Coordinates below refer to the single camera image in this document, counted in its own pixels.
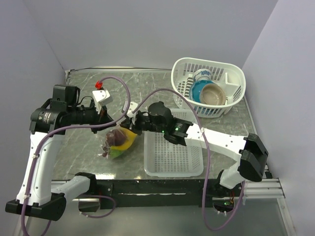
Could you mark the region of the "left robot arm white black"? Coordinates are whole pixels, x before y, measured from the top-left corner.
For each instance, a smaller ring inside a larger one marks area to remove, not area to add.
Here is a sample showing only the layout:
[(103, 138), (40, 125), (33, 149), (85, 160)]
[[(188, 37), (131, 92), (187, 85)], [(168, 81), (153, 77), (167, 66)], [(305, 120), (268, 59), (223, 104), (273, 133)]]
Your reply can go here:
[(106, 108), (113, 100), (109, 91), (94, 90), (88, 107), (82, 105), (79, 96), (76, 86), (55, 85), (52, 98), (32, 113), (25, 177), (17, 197), (6, 203), (6, 212), (57, 221), (68, 202), (82, 194), (88, 198), (96, 195), (94, 174), (79, 172), (61, 187), (51, 186), (55, 160), (65, 138), (62, 127), (93, 125), (91, 131), (97, 133), (102, 130), (101, 124), (115, 125)]

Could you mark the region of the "white perforated rectangular basket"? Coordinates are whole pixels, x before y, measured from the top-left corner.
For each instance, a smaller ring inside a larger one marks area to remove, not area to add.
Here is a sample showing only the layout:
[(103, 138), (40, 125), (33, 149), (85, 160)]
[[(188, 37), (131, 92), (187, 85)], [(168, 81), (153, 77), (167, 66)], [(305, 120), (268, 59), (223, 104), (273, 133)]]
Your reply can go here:
[(199, 176), (204, 170), (202, 148), (174, 145), (162, 133), (145, 132), (144, 170), (158, 178)]

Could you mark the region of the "clear zip top bag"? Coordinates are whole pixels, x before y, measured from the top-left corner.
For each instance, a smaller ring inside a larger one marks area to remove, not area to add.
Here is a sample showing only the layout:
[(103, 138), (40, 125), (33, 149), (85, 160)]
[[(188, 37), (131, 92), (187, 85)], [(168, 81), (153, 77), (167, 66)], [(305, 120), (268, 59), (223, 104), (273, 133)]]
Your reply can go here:
[(100, 140), (98, 156), (105, 159), (115, 159), (122, 156), (133, 147), (138, 135), (120, 125), (101, 131), (97, 136)]

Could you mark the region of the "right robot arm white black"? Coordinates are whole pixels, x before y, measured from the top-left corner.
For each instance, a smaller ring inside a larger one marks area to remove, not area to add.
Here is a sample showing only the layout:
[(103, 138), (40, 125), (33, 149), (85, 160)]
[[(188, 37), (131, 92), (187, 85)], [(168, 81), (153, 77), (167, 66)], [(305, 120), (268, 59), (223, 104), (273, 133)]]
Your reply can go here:
[(151, 104), (146, 112), (129, 110), (121, 127), (138, 135), (144, 131), (161, 133), (174, 145), (209, 148), (233, 159), (235, 164), (223, 170), (215, 184), (221, 196), (228, 195), (245, 180), (260, 182), (263, 179), (268, 151), (254, 133), (245, 137), (202, 128), (196, 122), (173, 116), (163, 102)]

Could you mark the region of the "yellow fake lemon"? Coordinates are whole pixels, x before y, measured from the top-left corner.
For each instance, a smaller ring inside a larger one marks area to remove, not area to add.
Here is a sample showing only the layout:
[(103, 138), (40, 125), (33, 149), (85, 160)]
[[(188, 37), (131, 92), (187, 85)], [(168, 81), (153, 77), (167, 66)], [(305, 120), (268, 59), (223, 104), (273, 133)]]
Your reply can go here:
[(132, 146), (138, 135), (133, 133), (129, 129), (124, 129), (124, 133), (126, 135), (126, 142), (124, 144), (126, 146), (126, 149), (128, 149)]

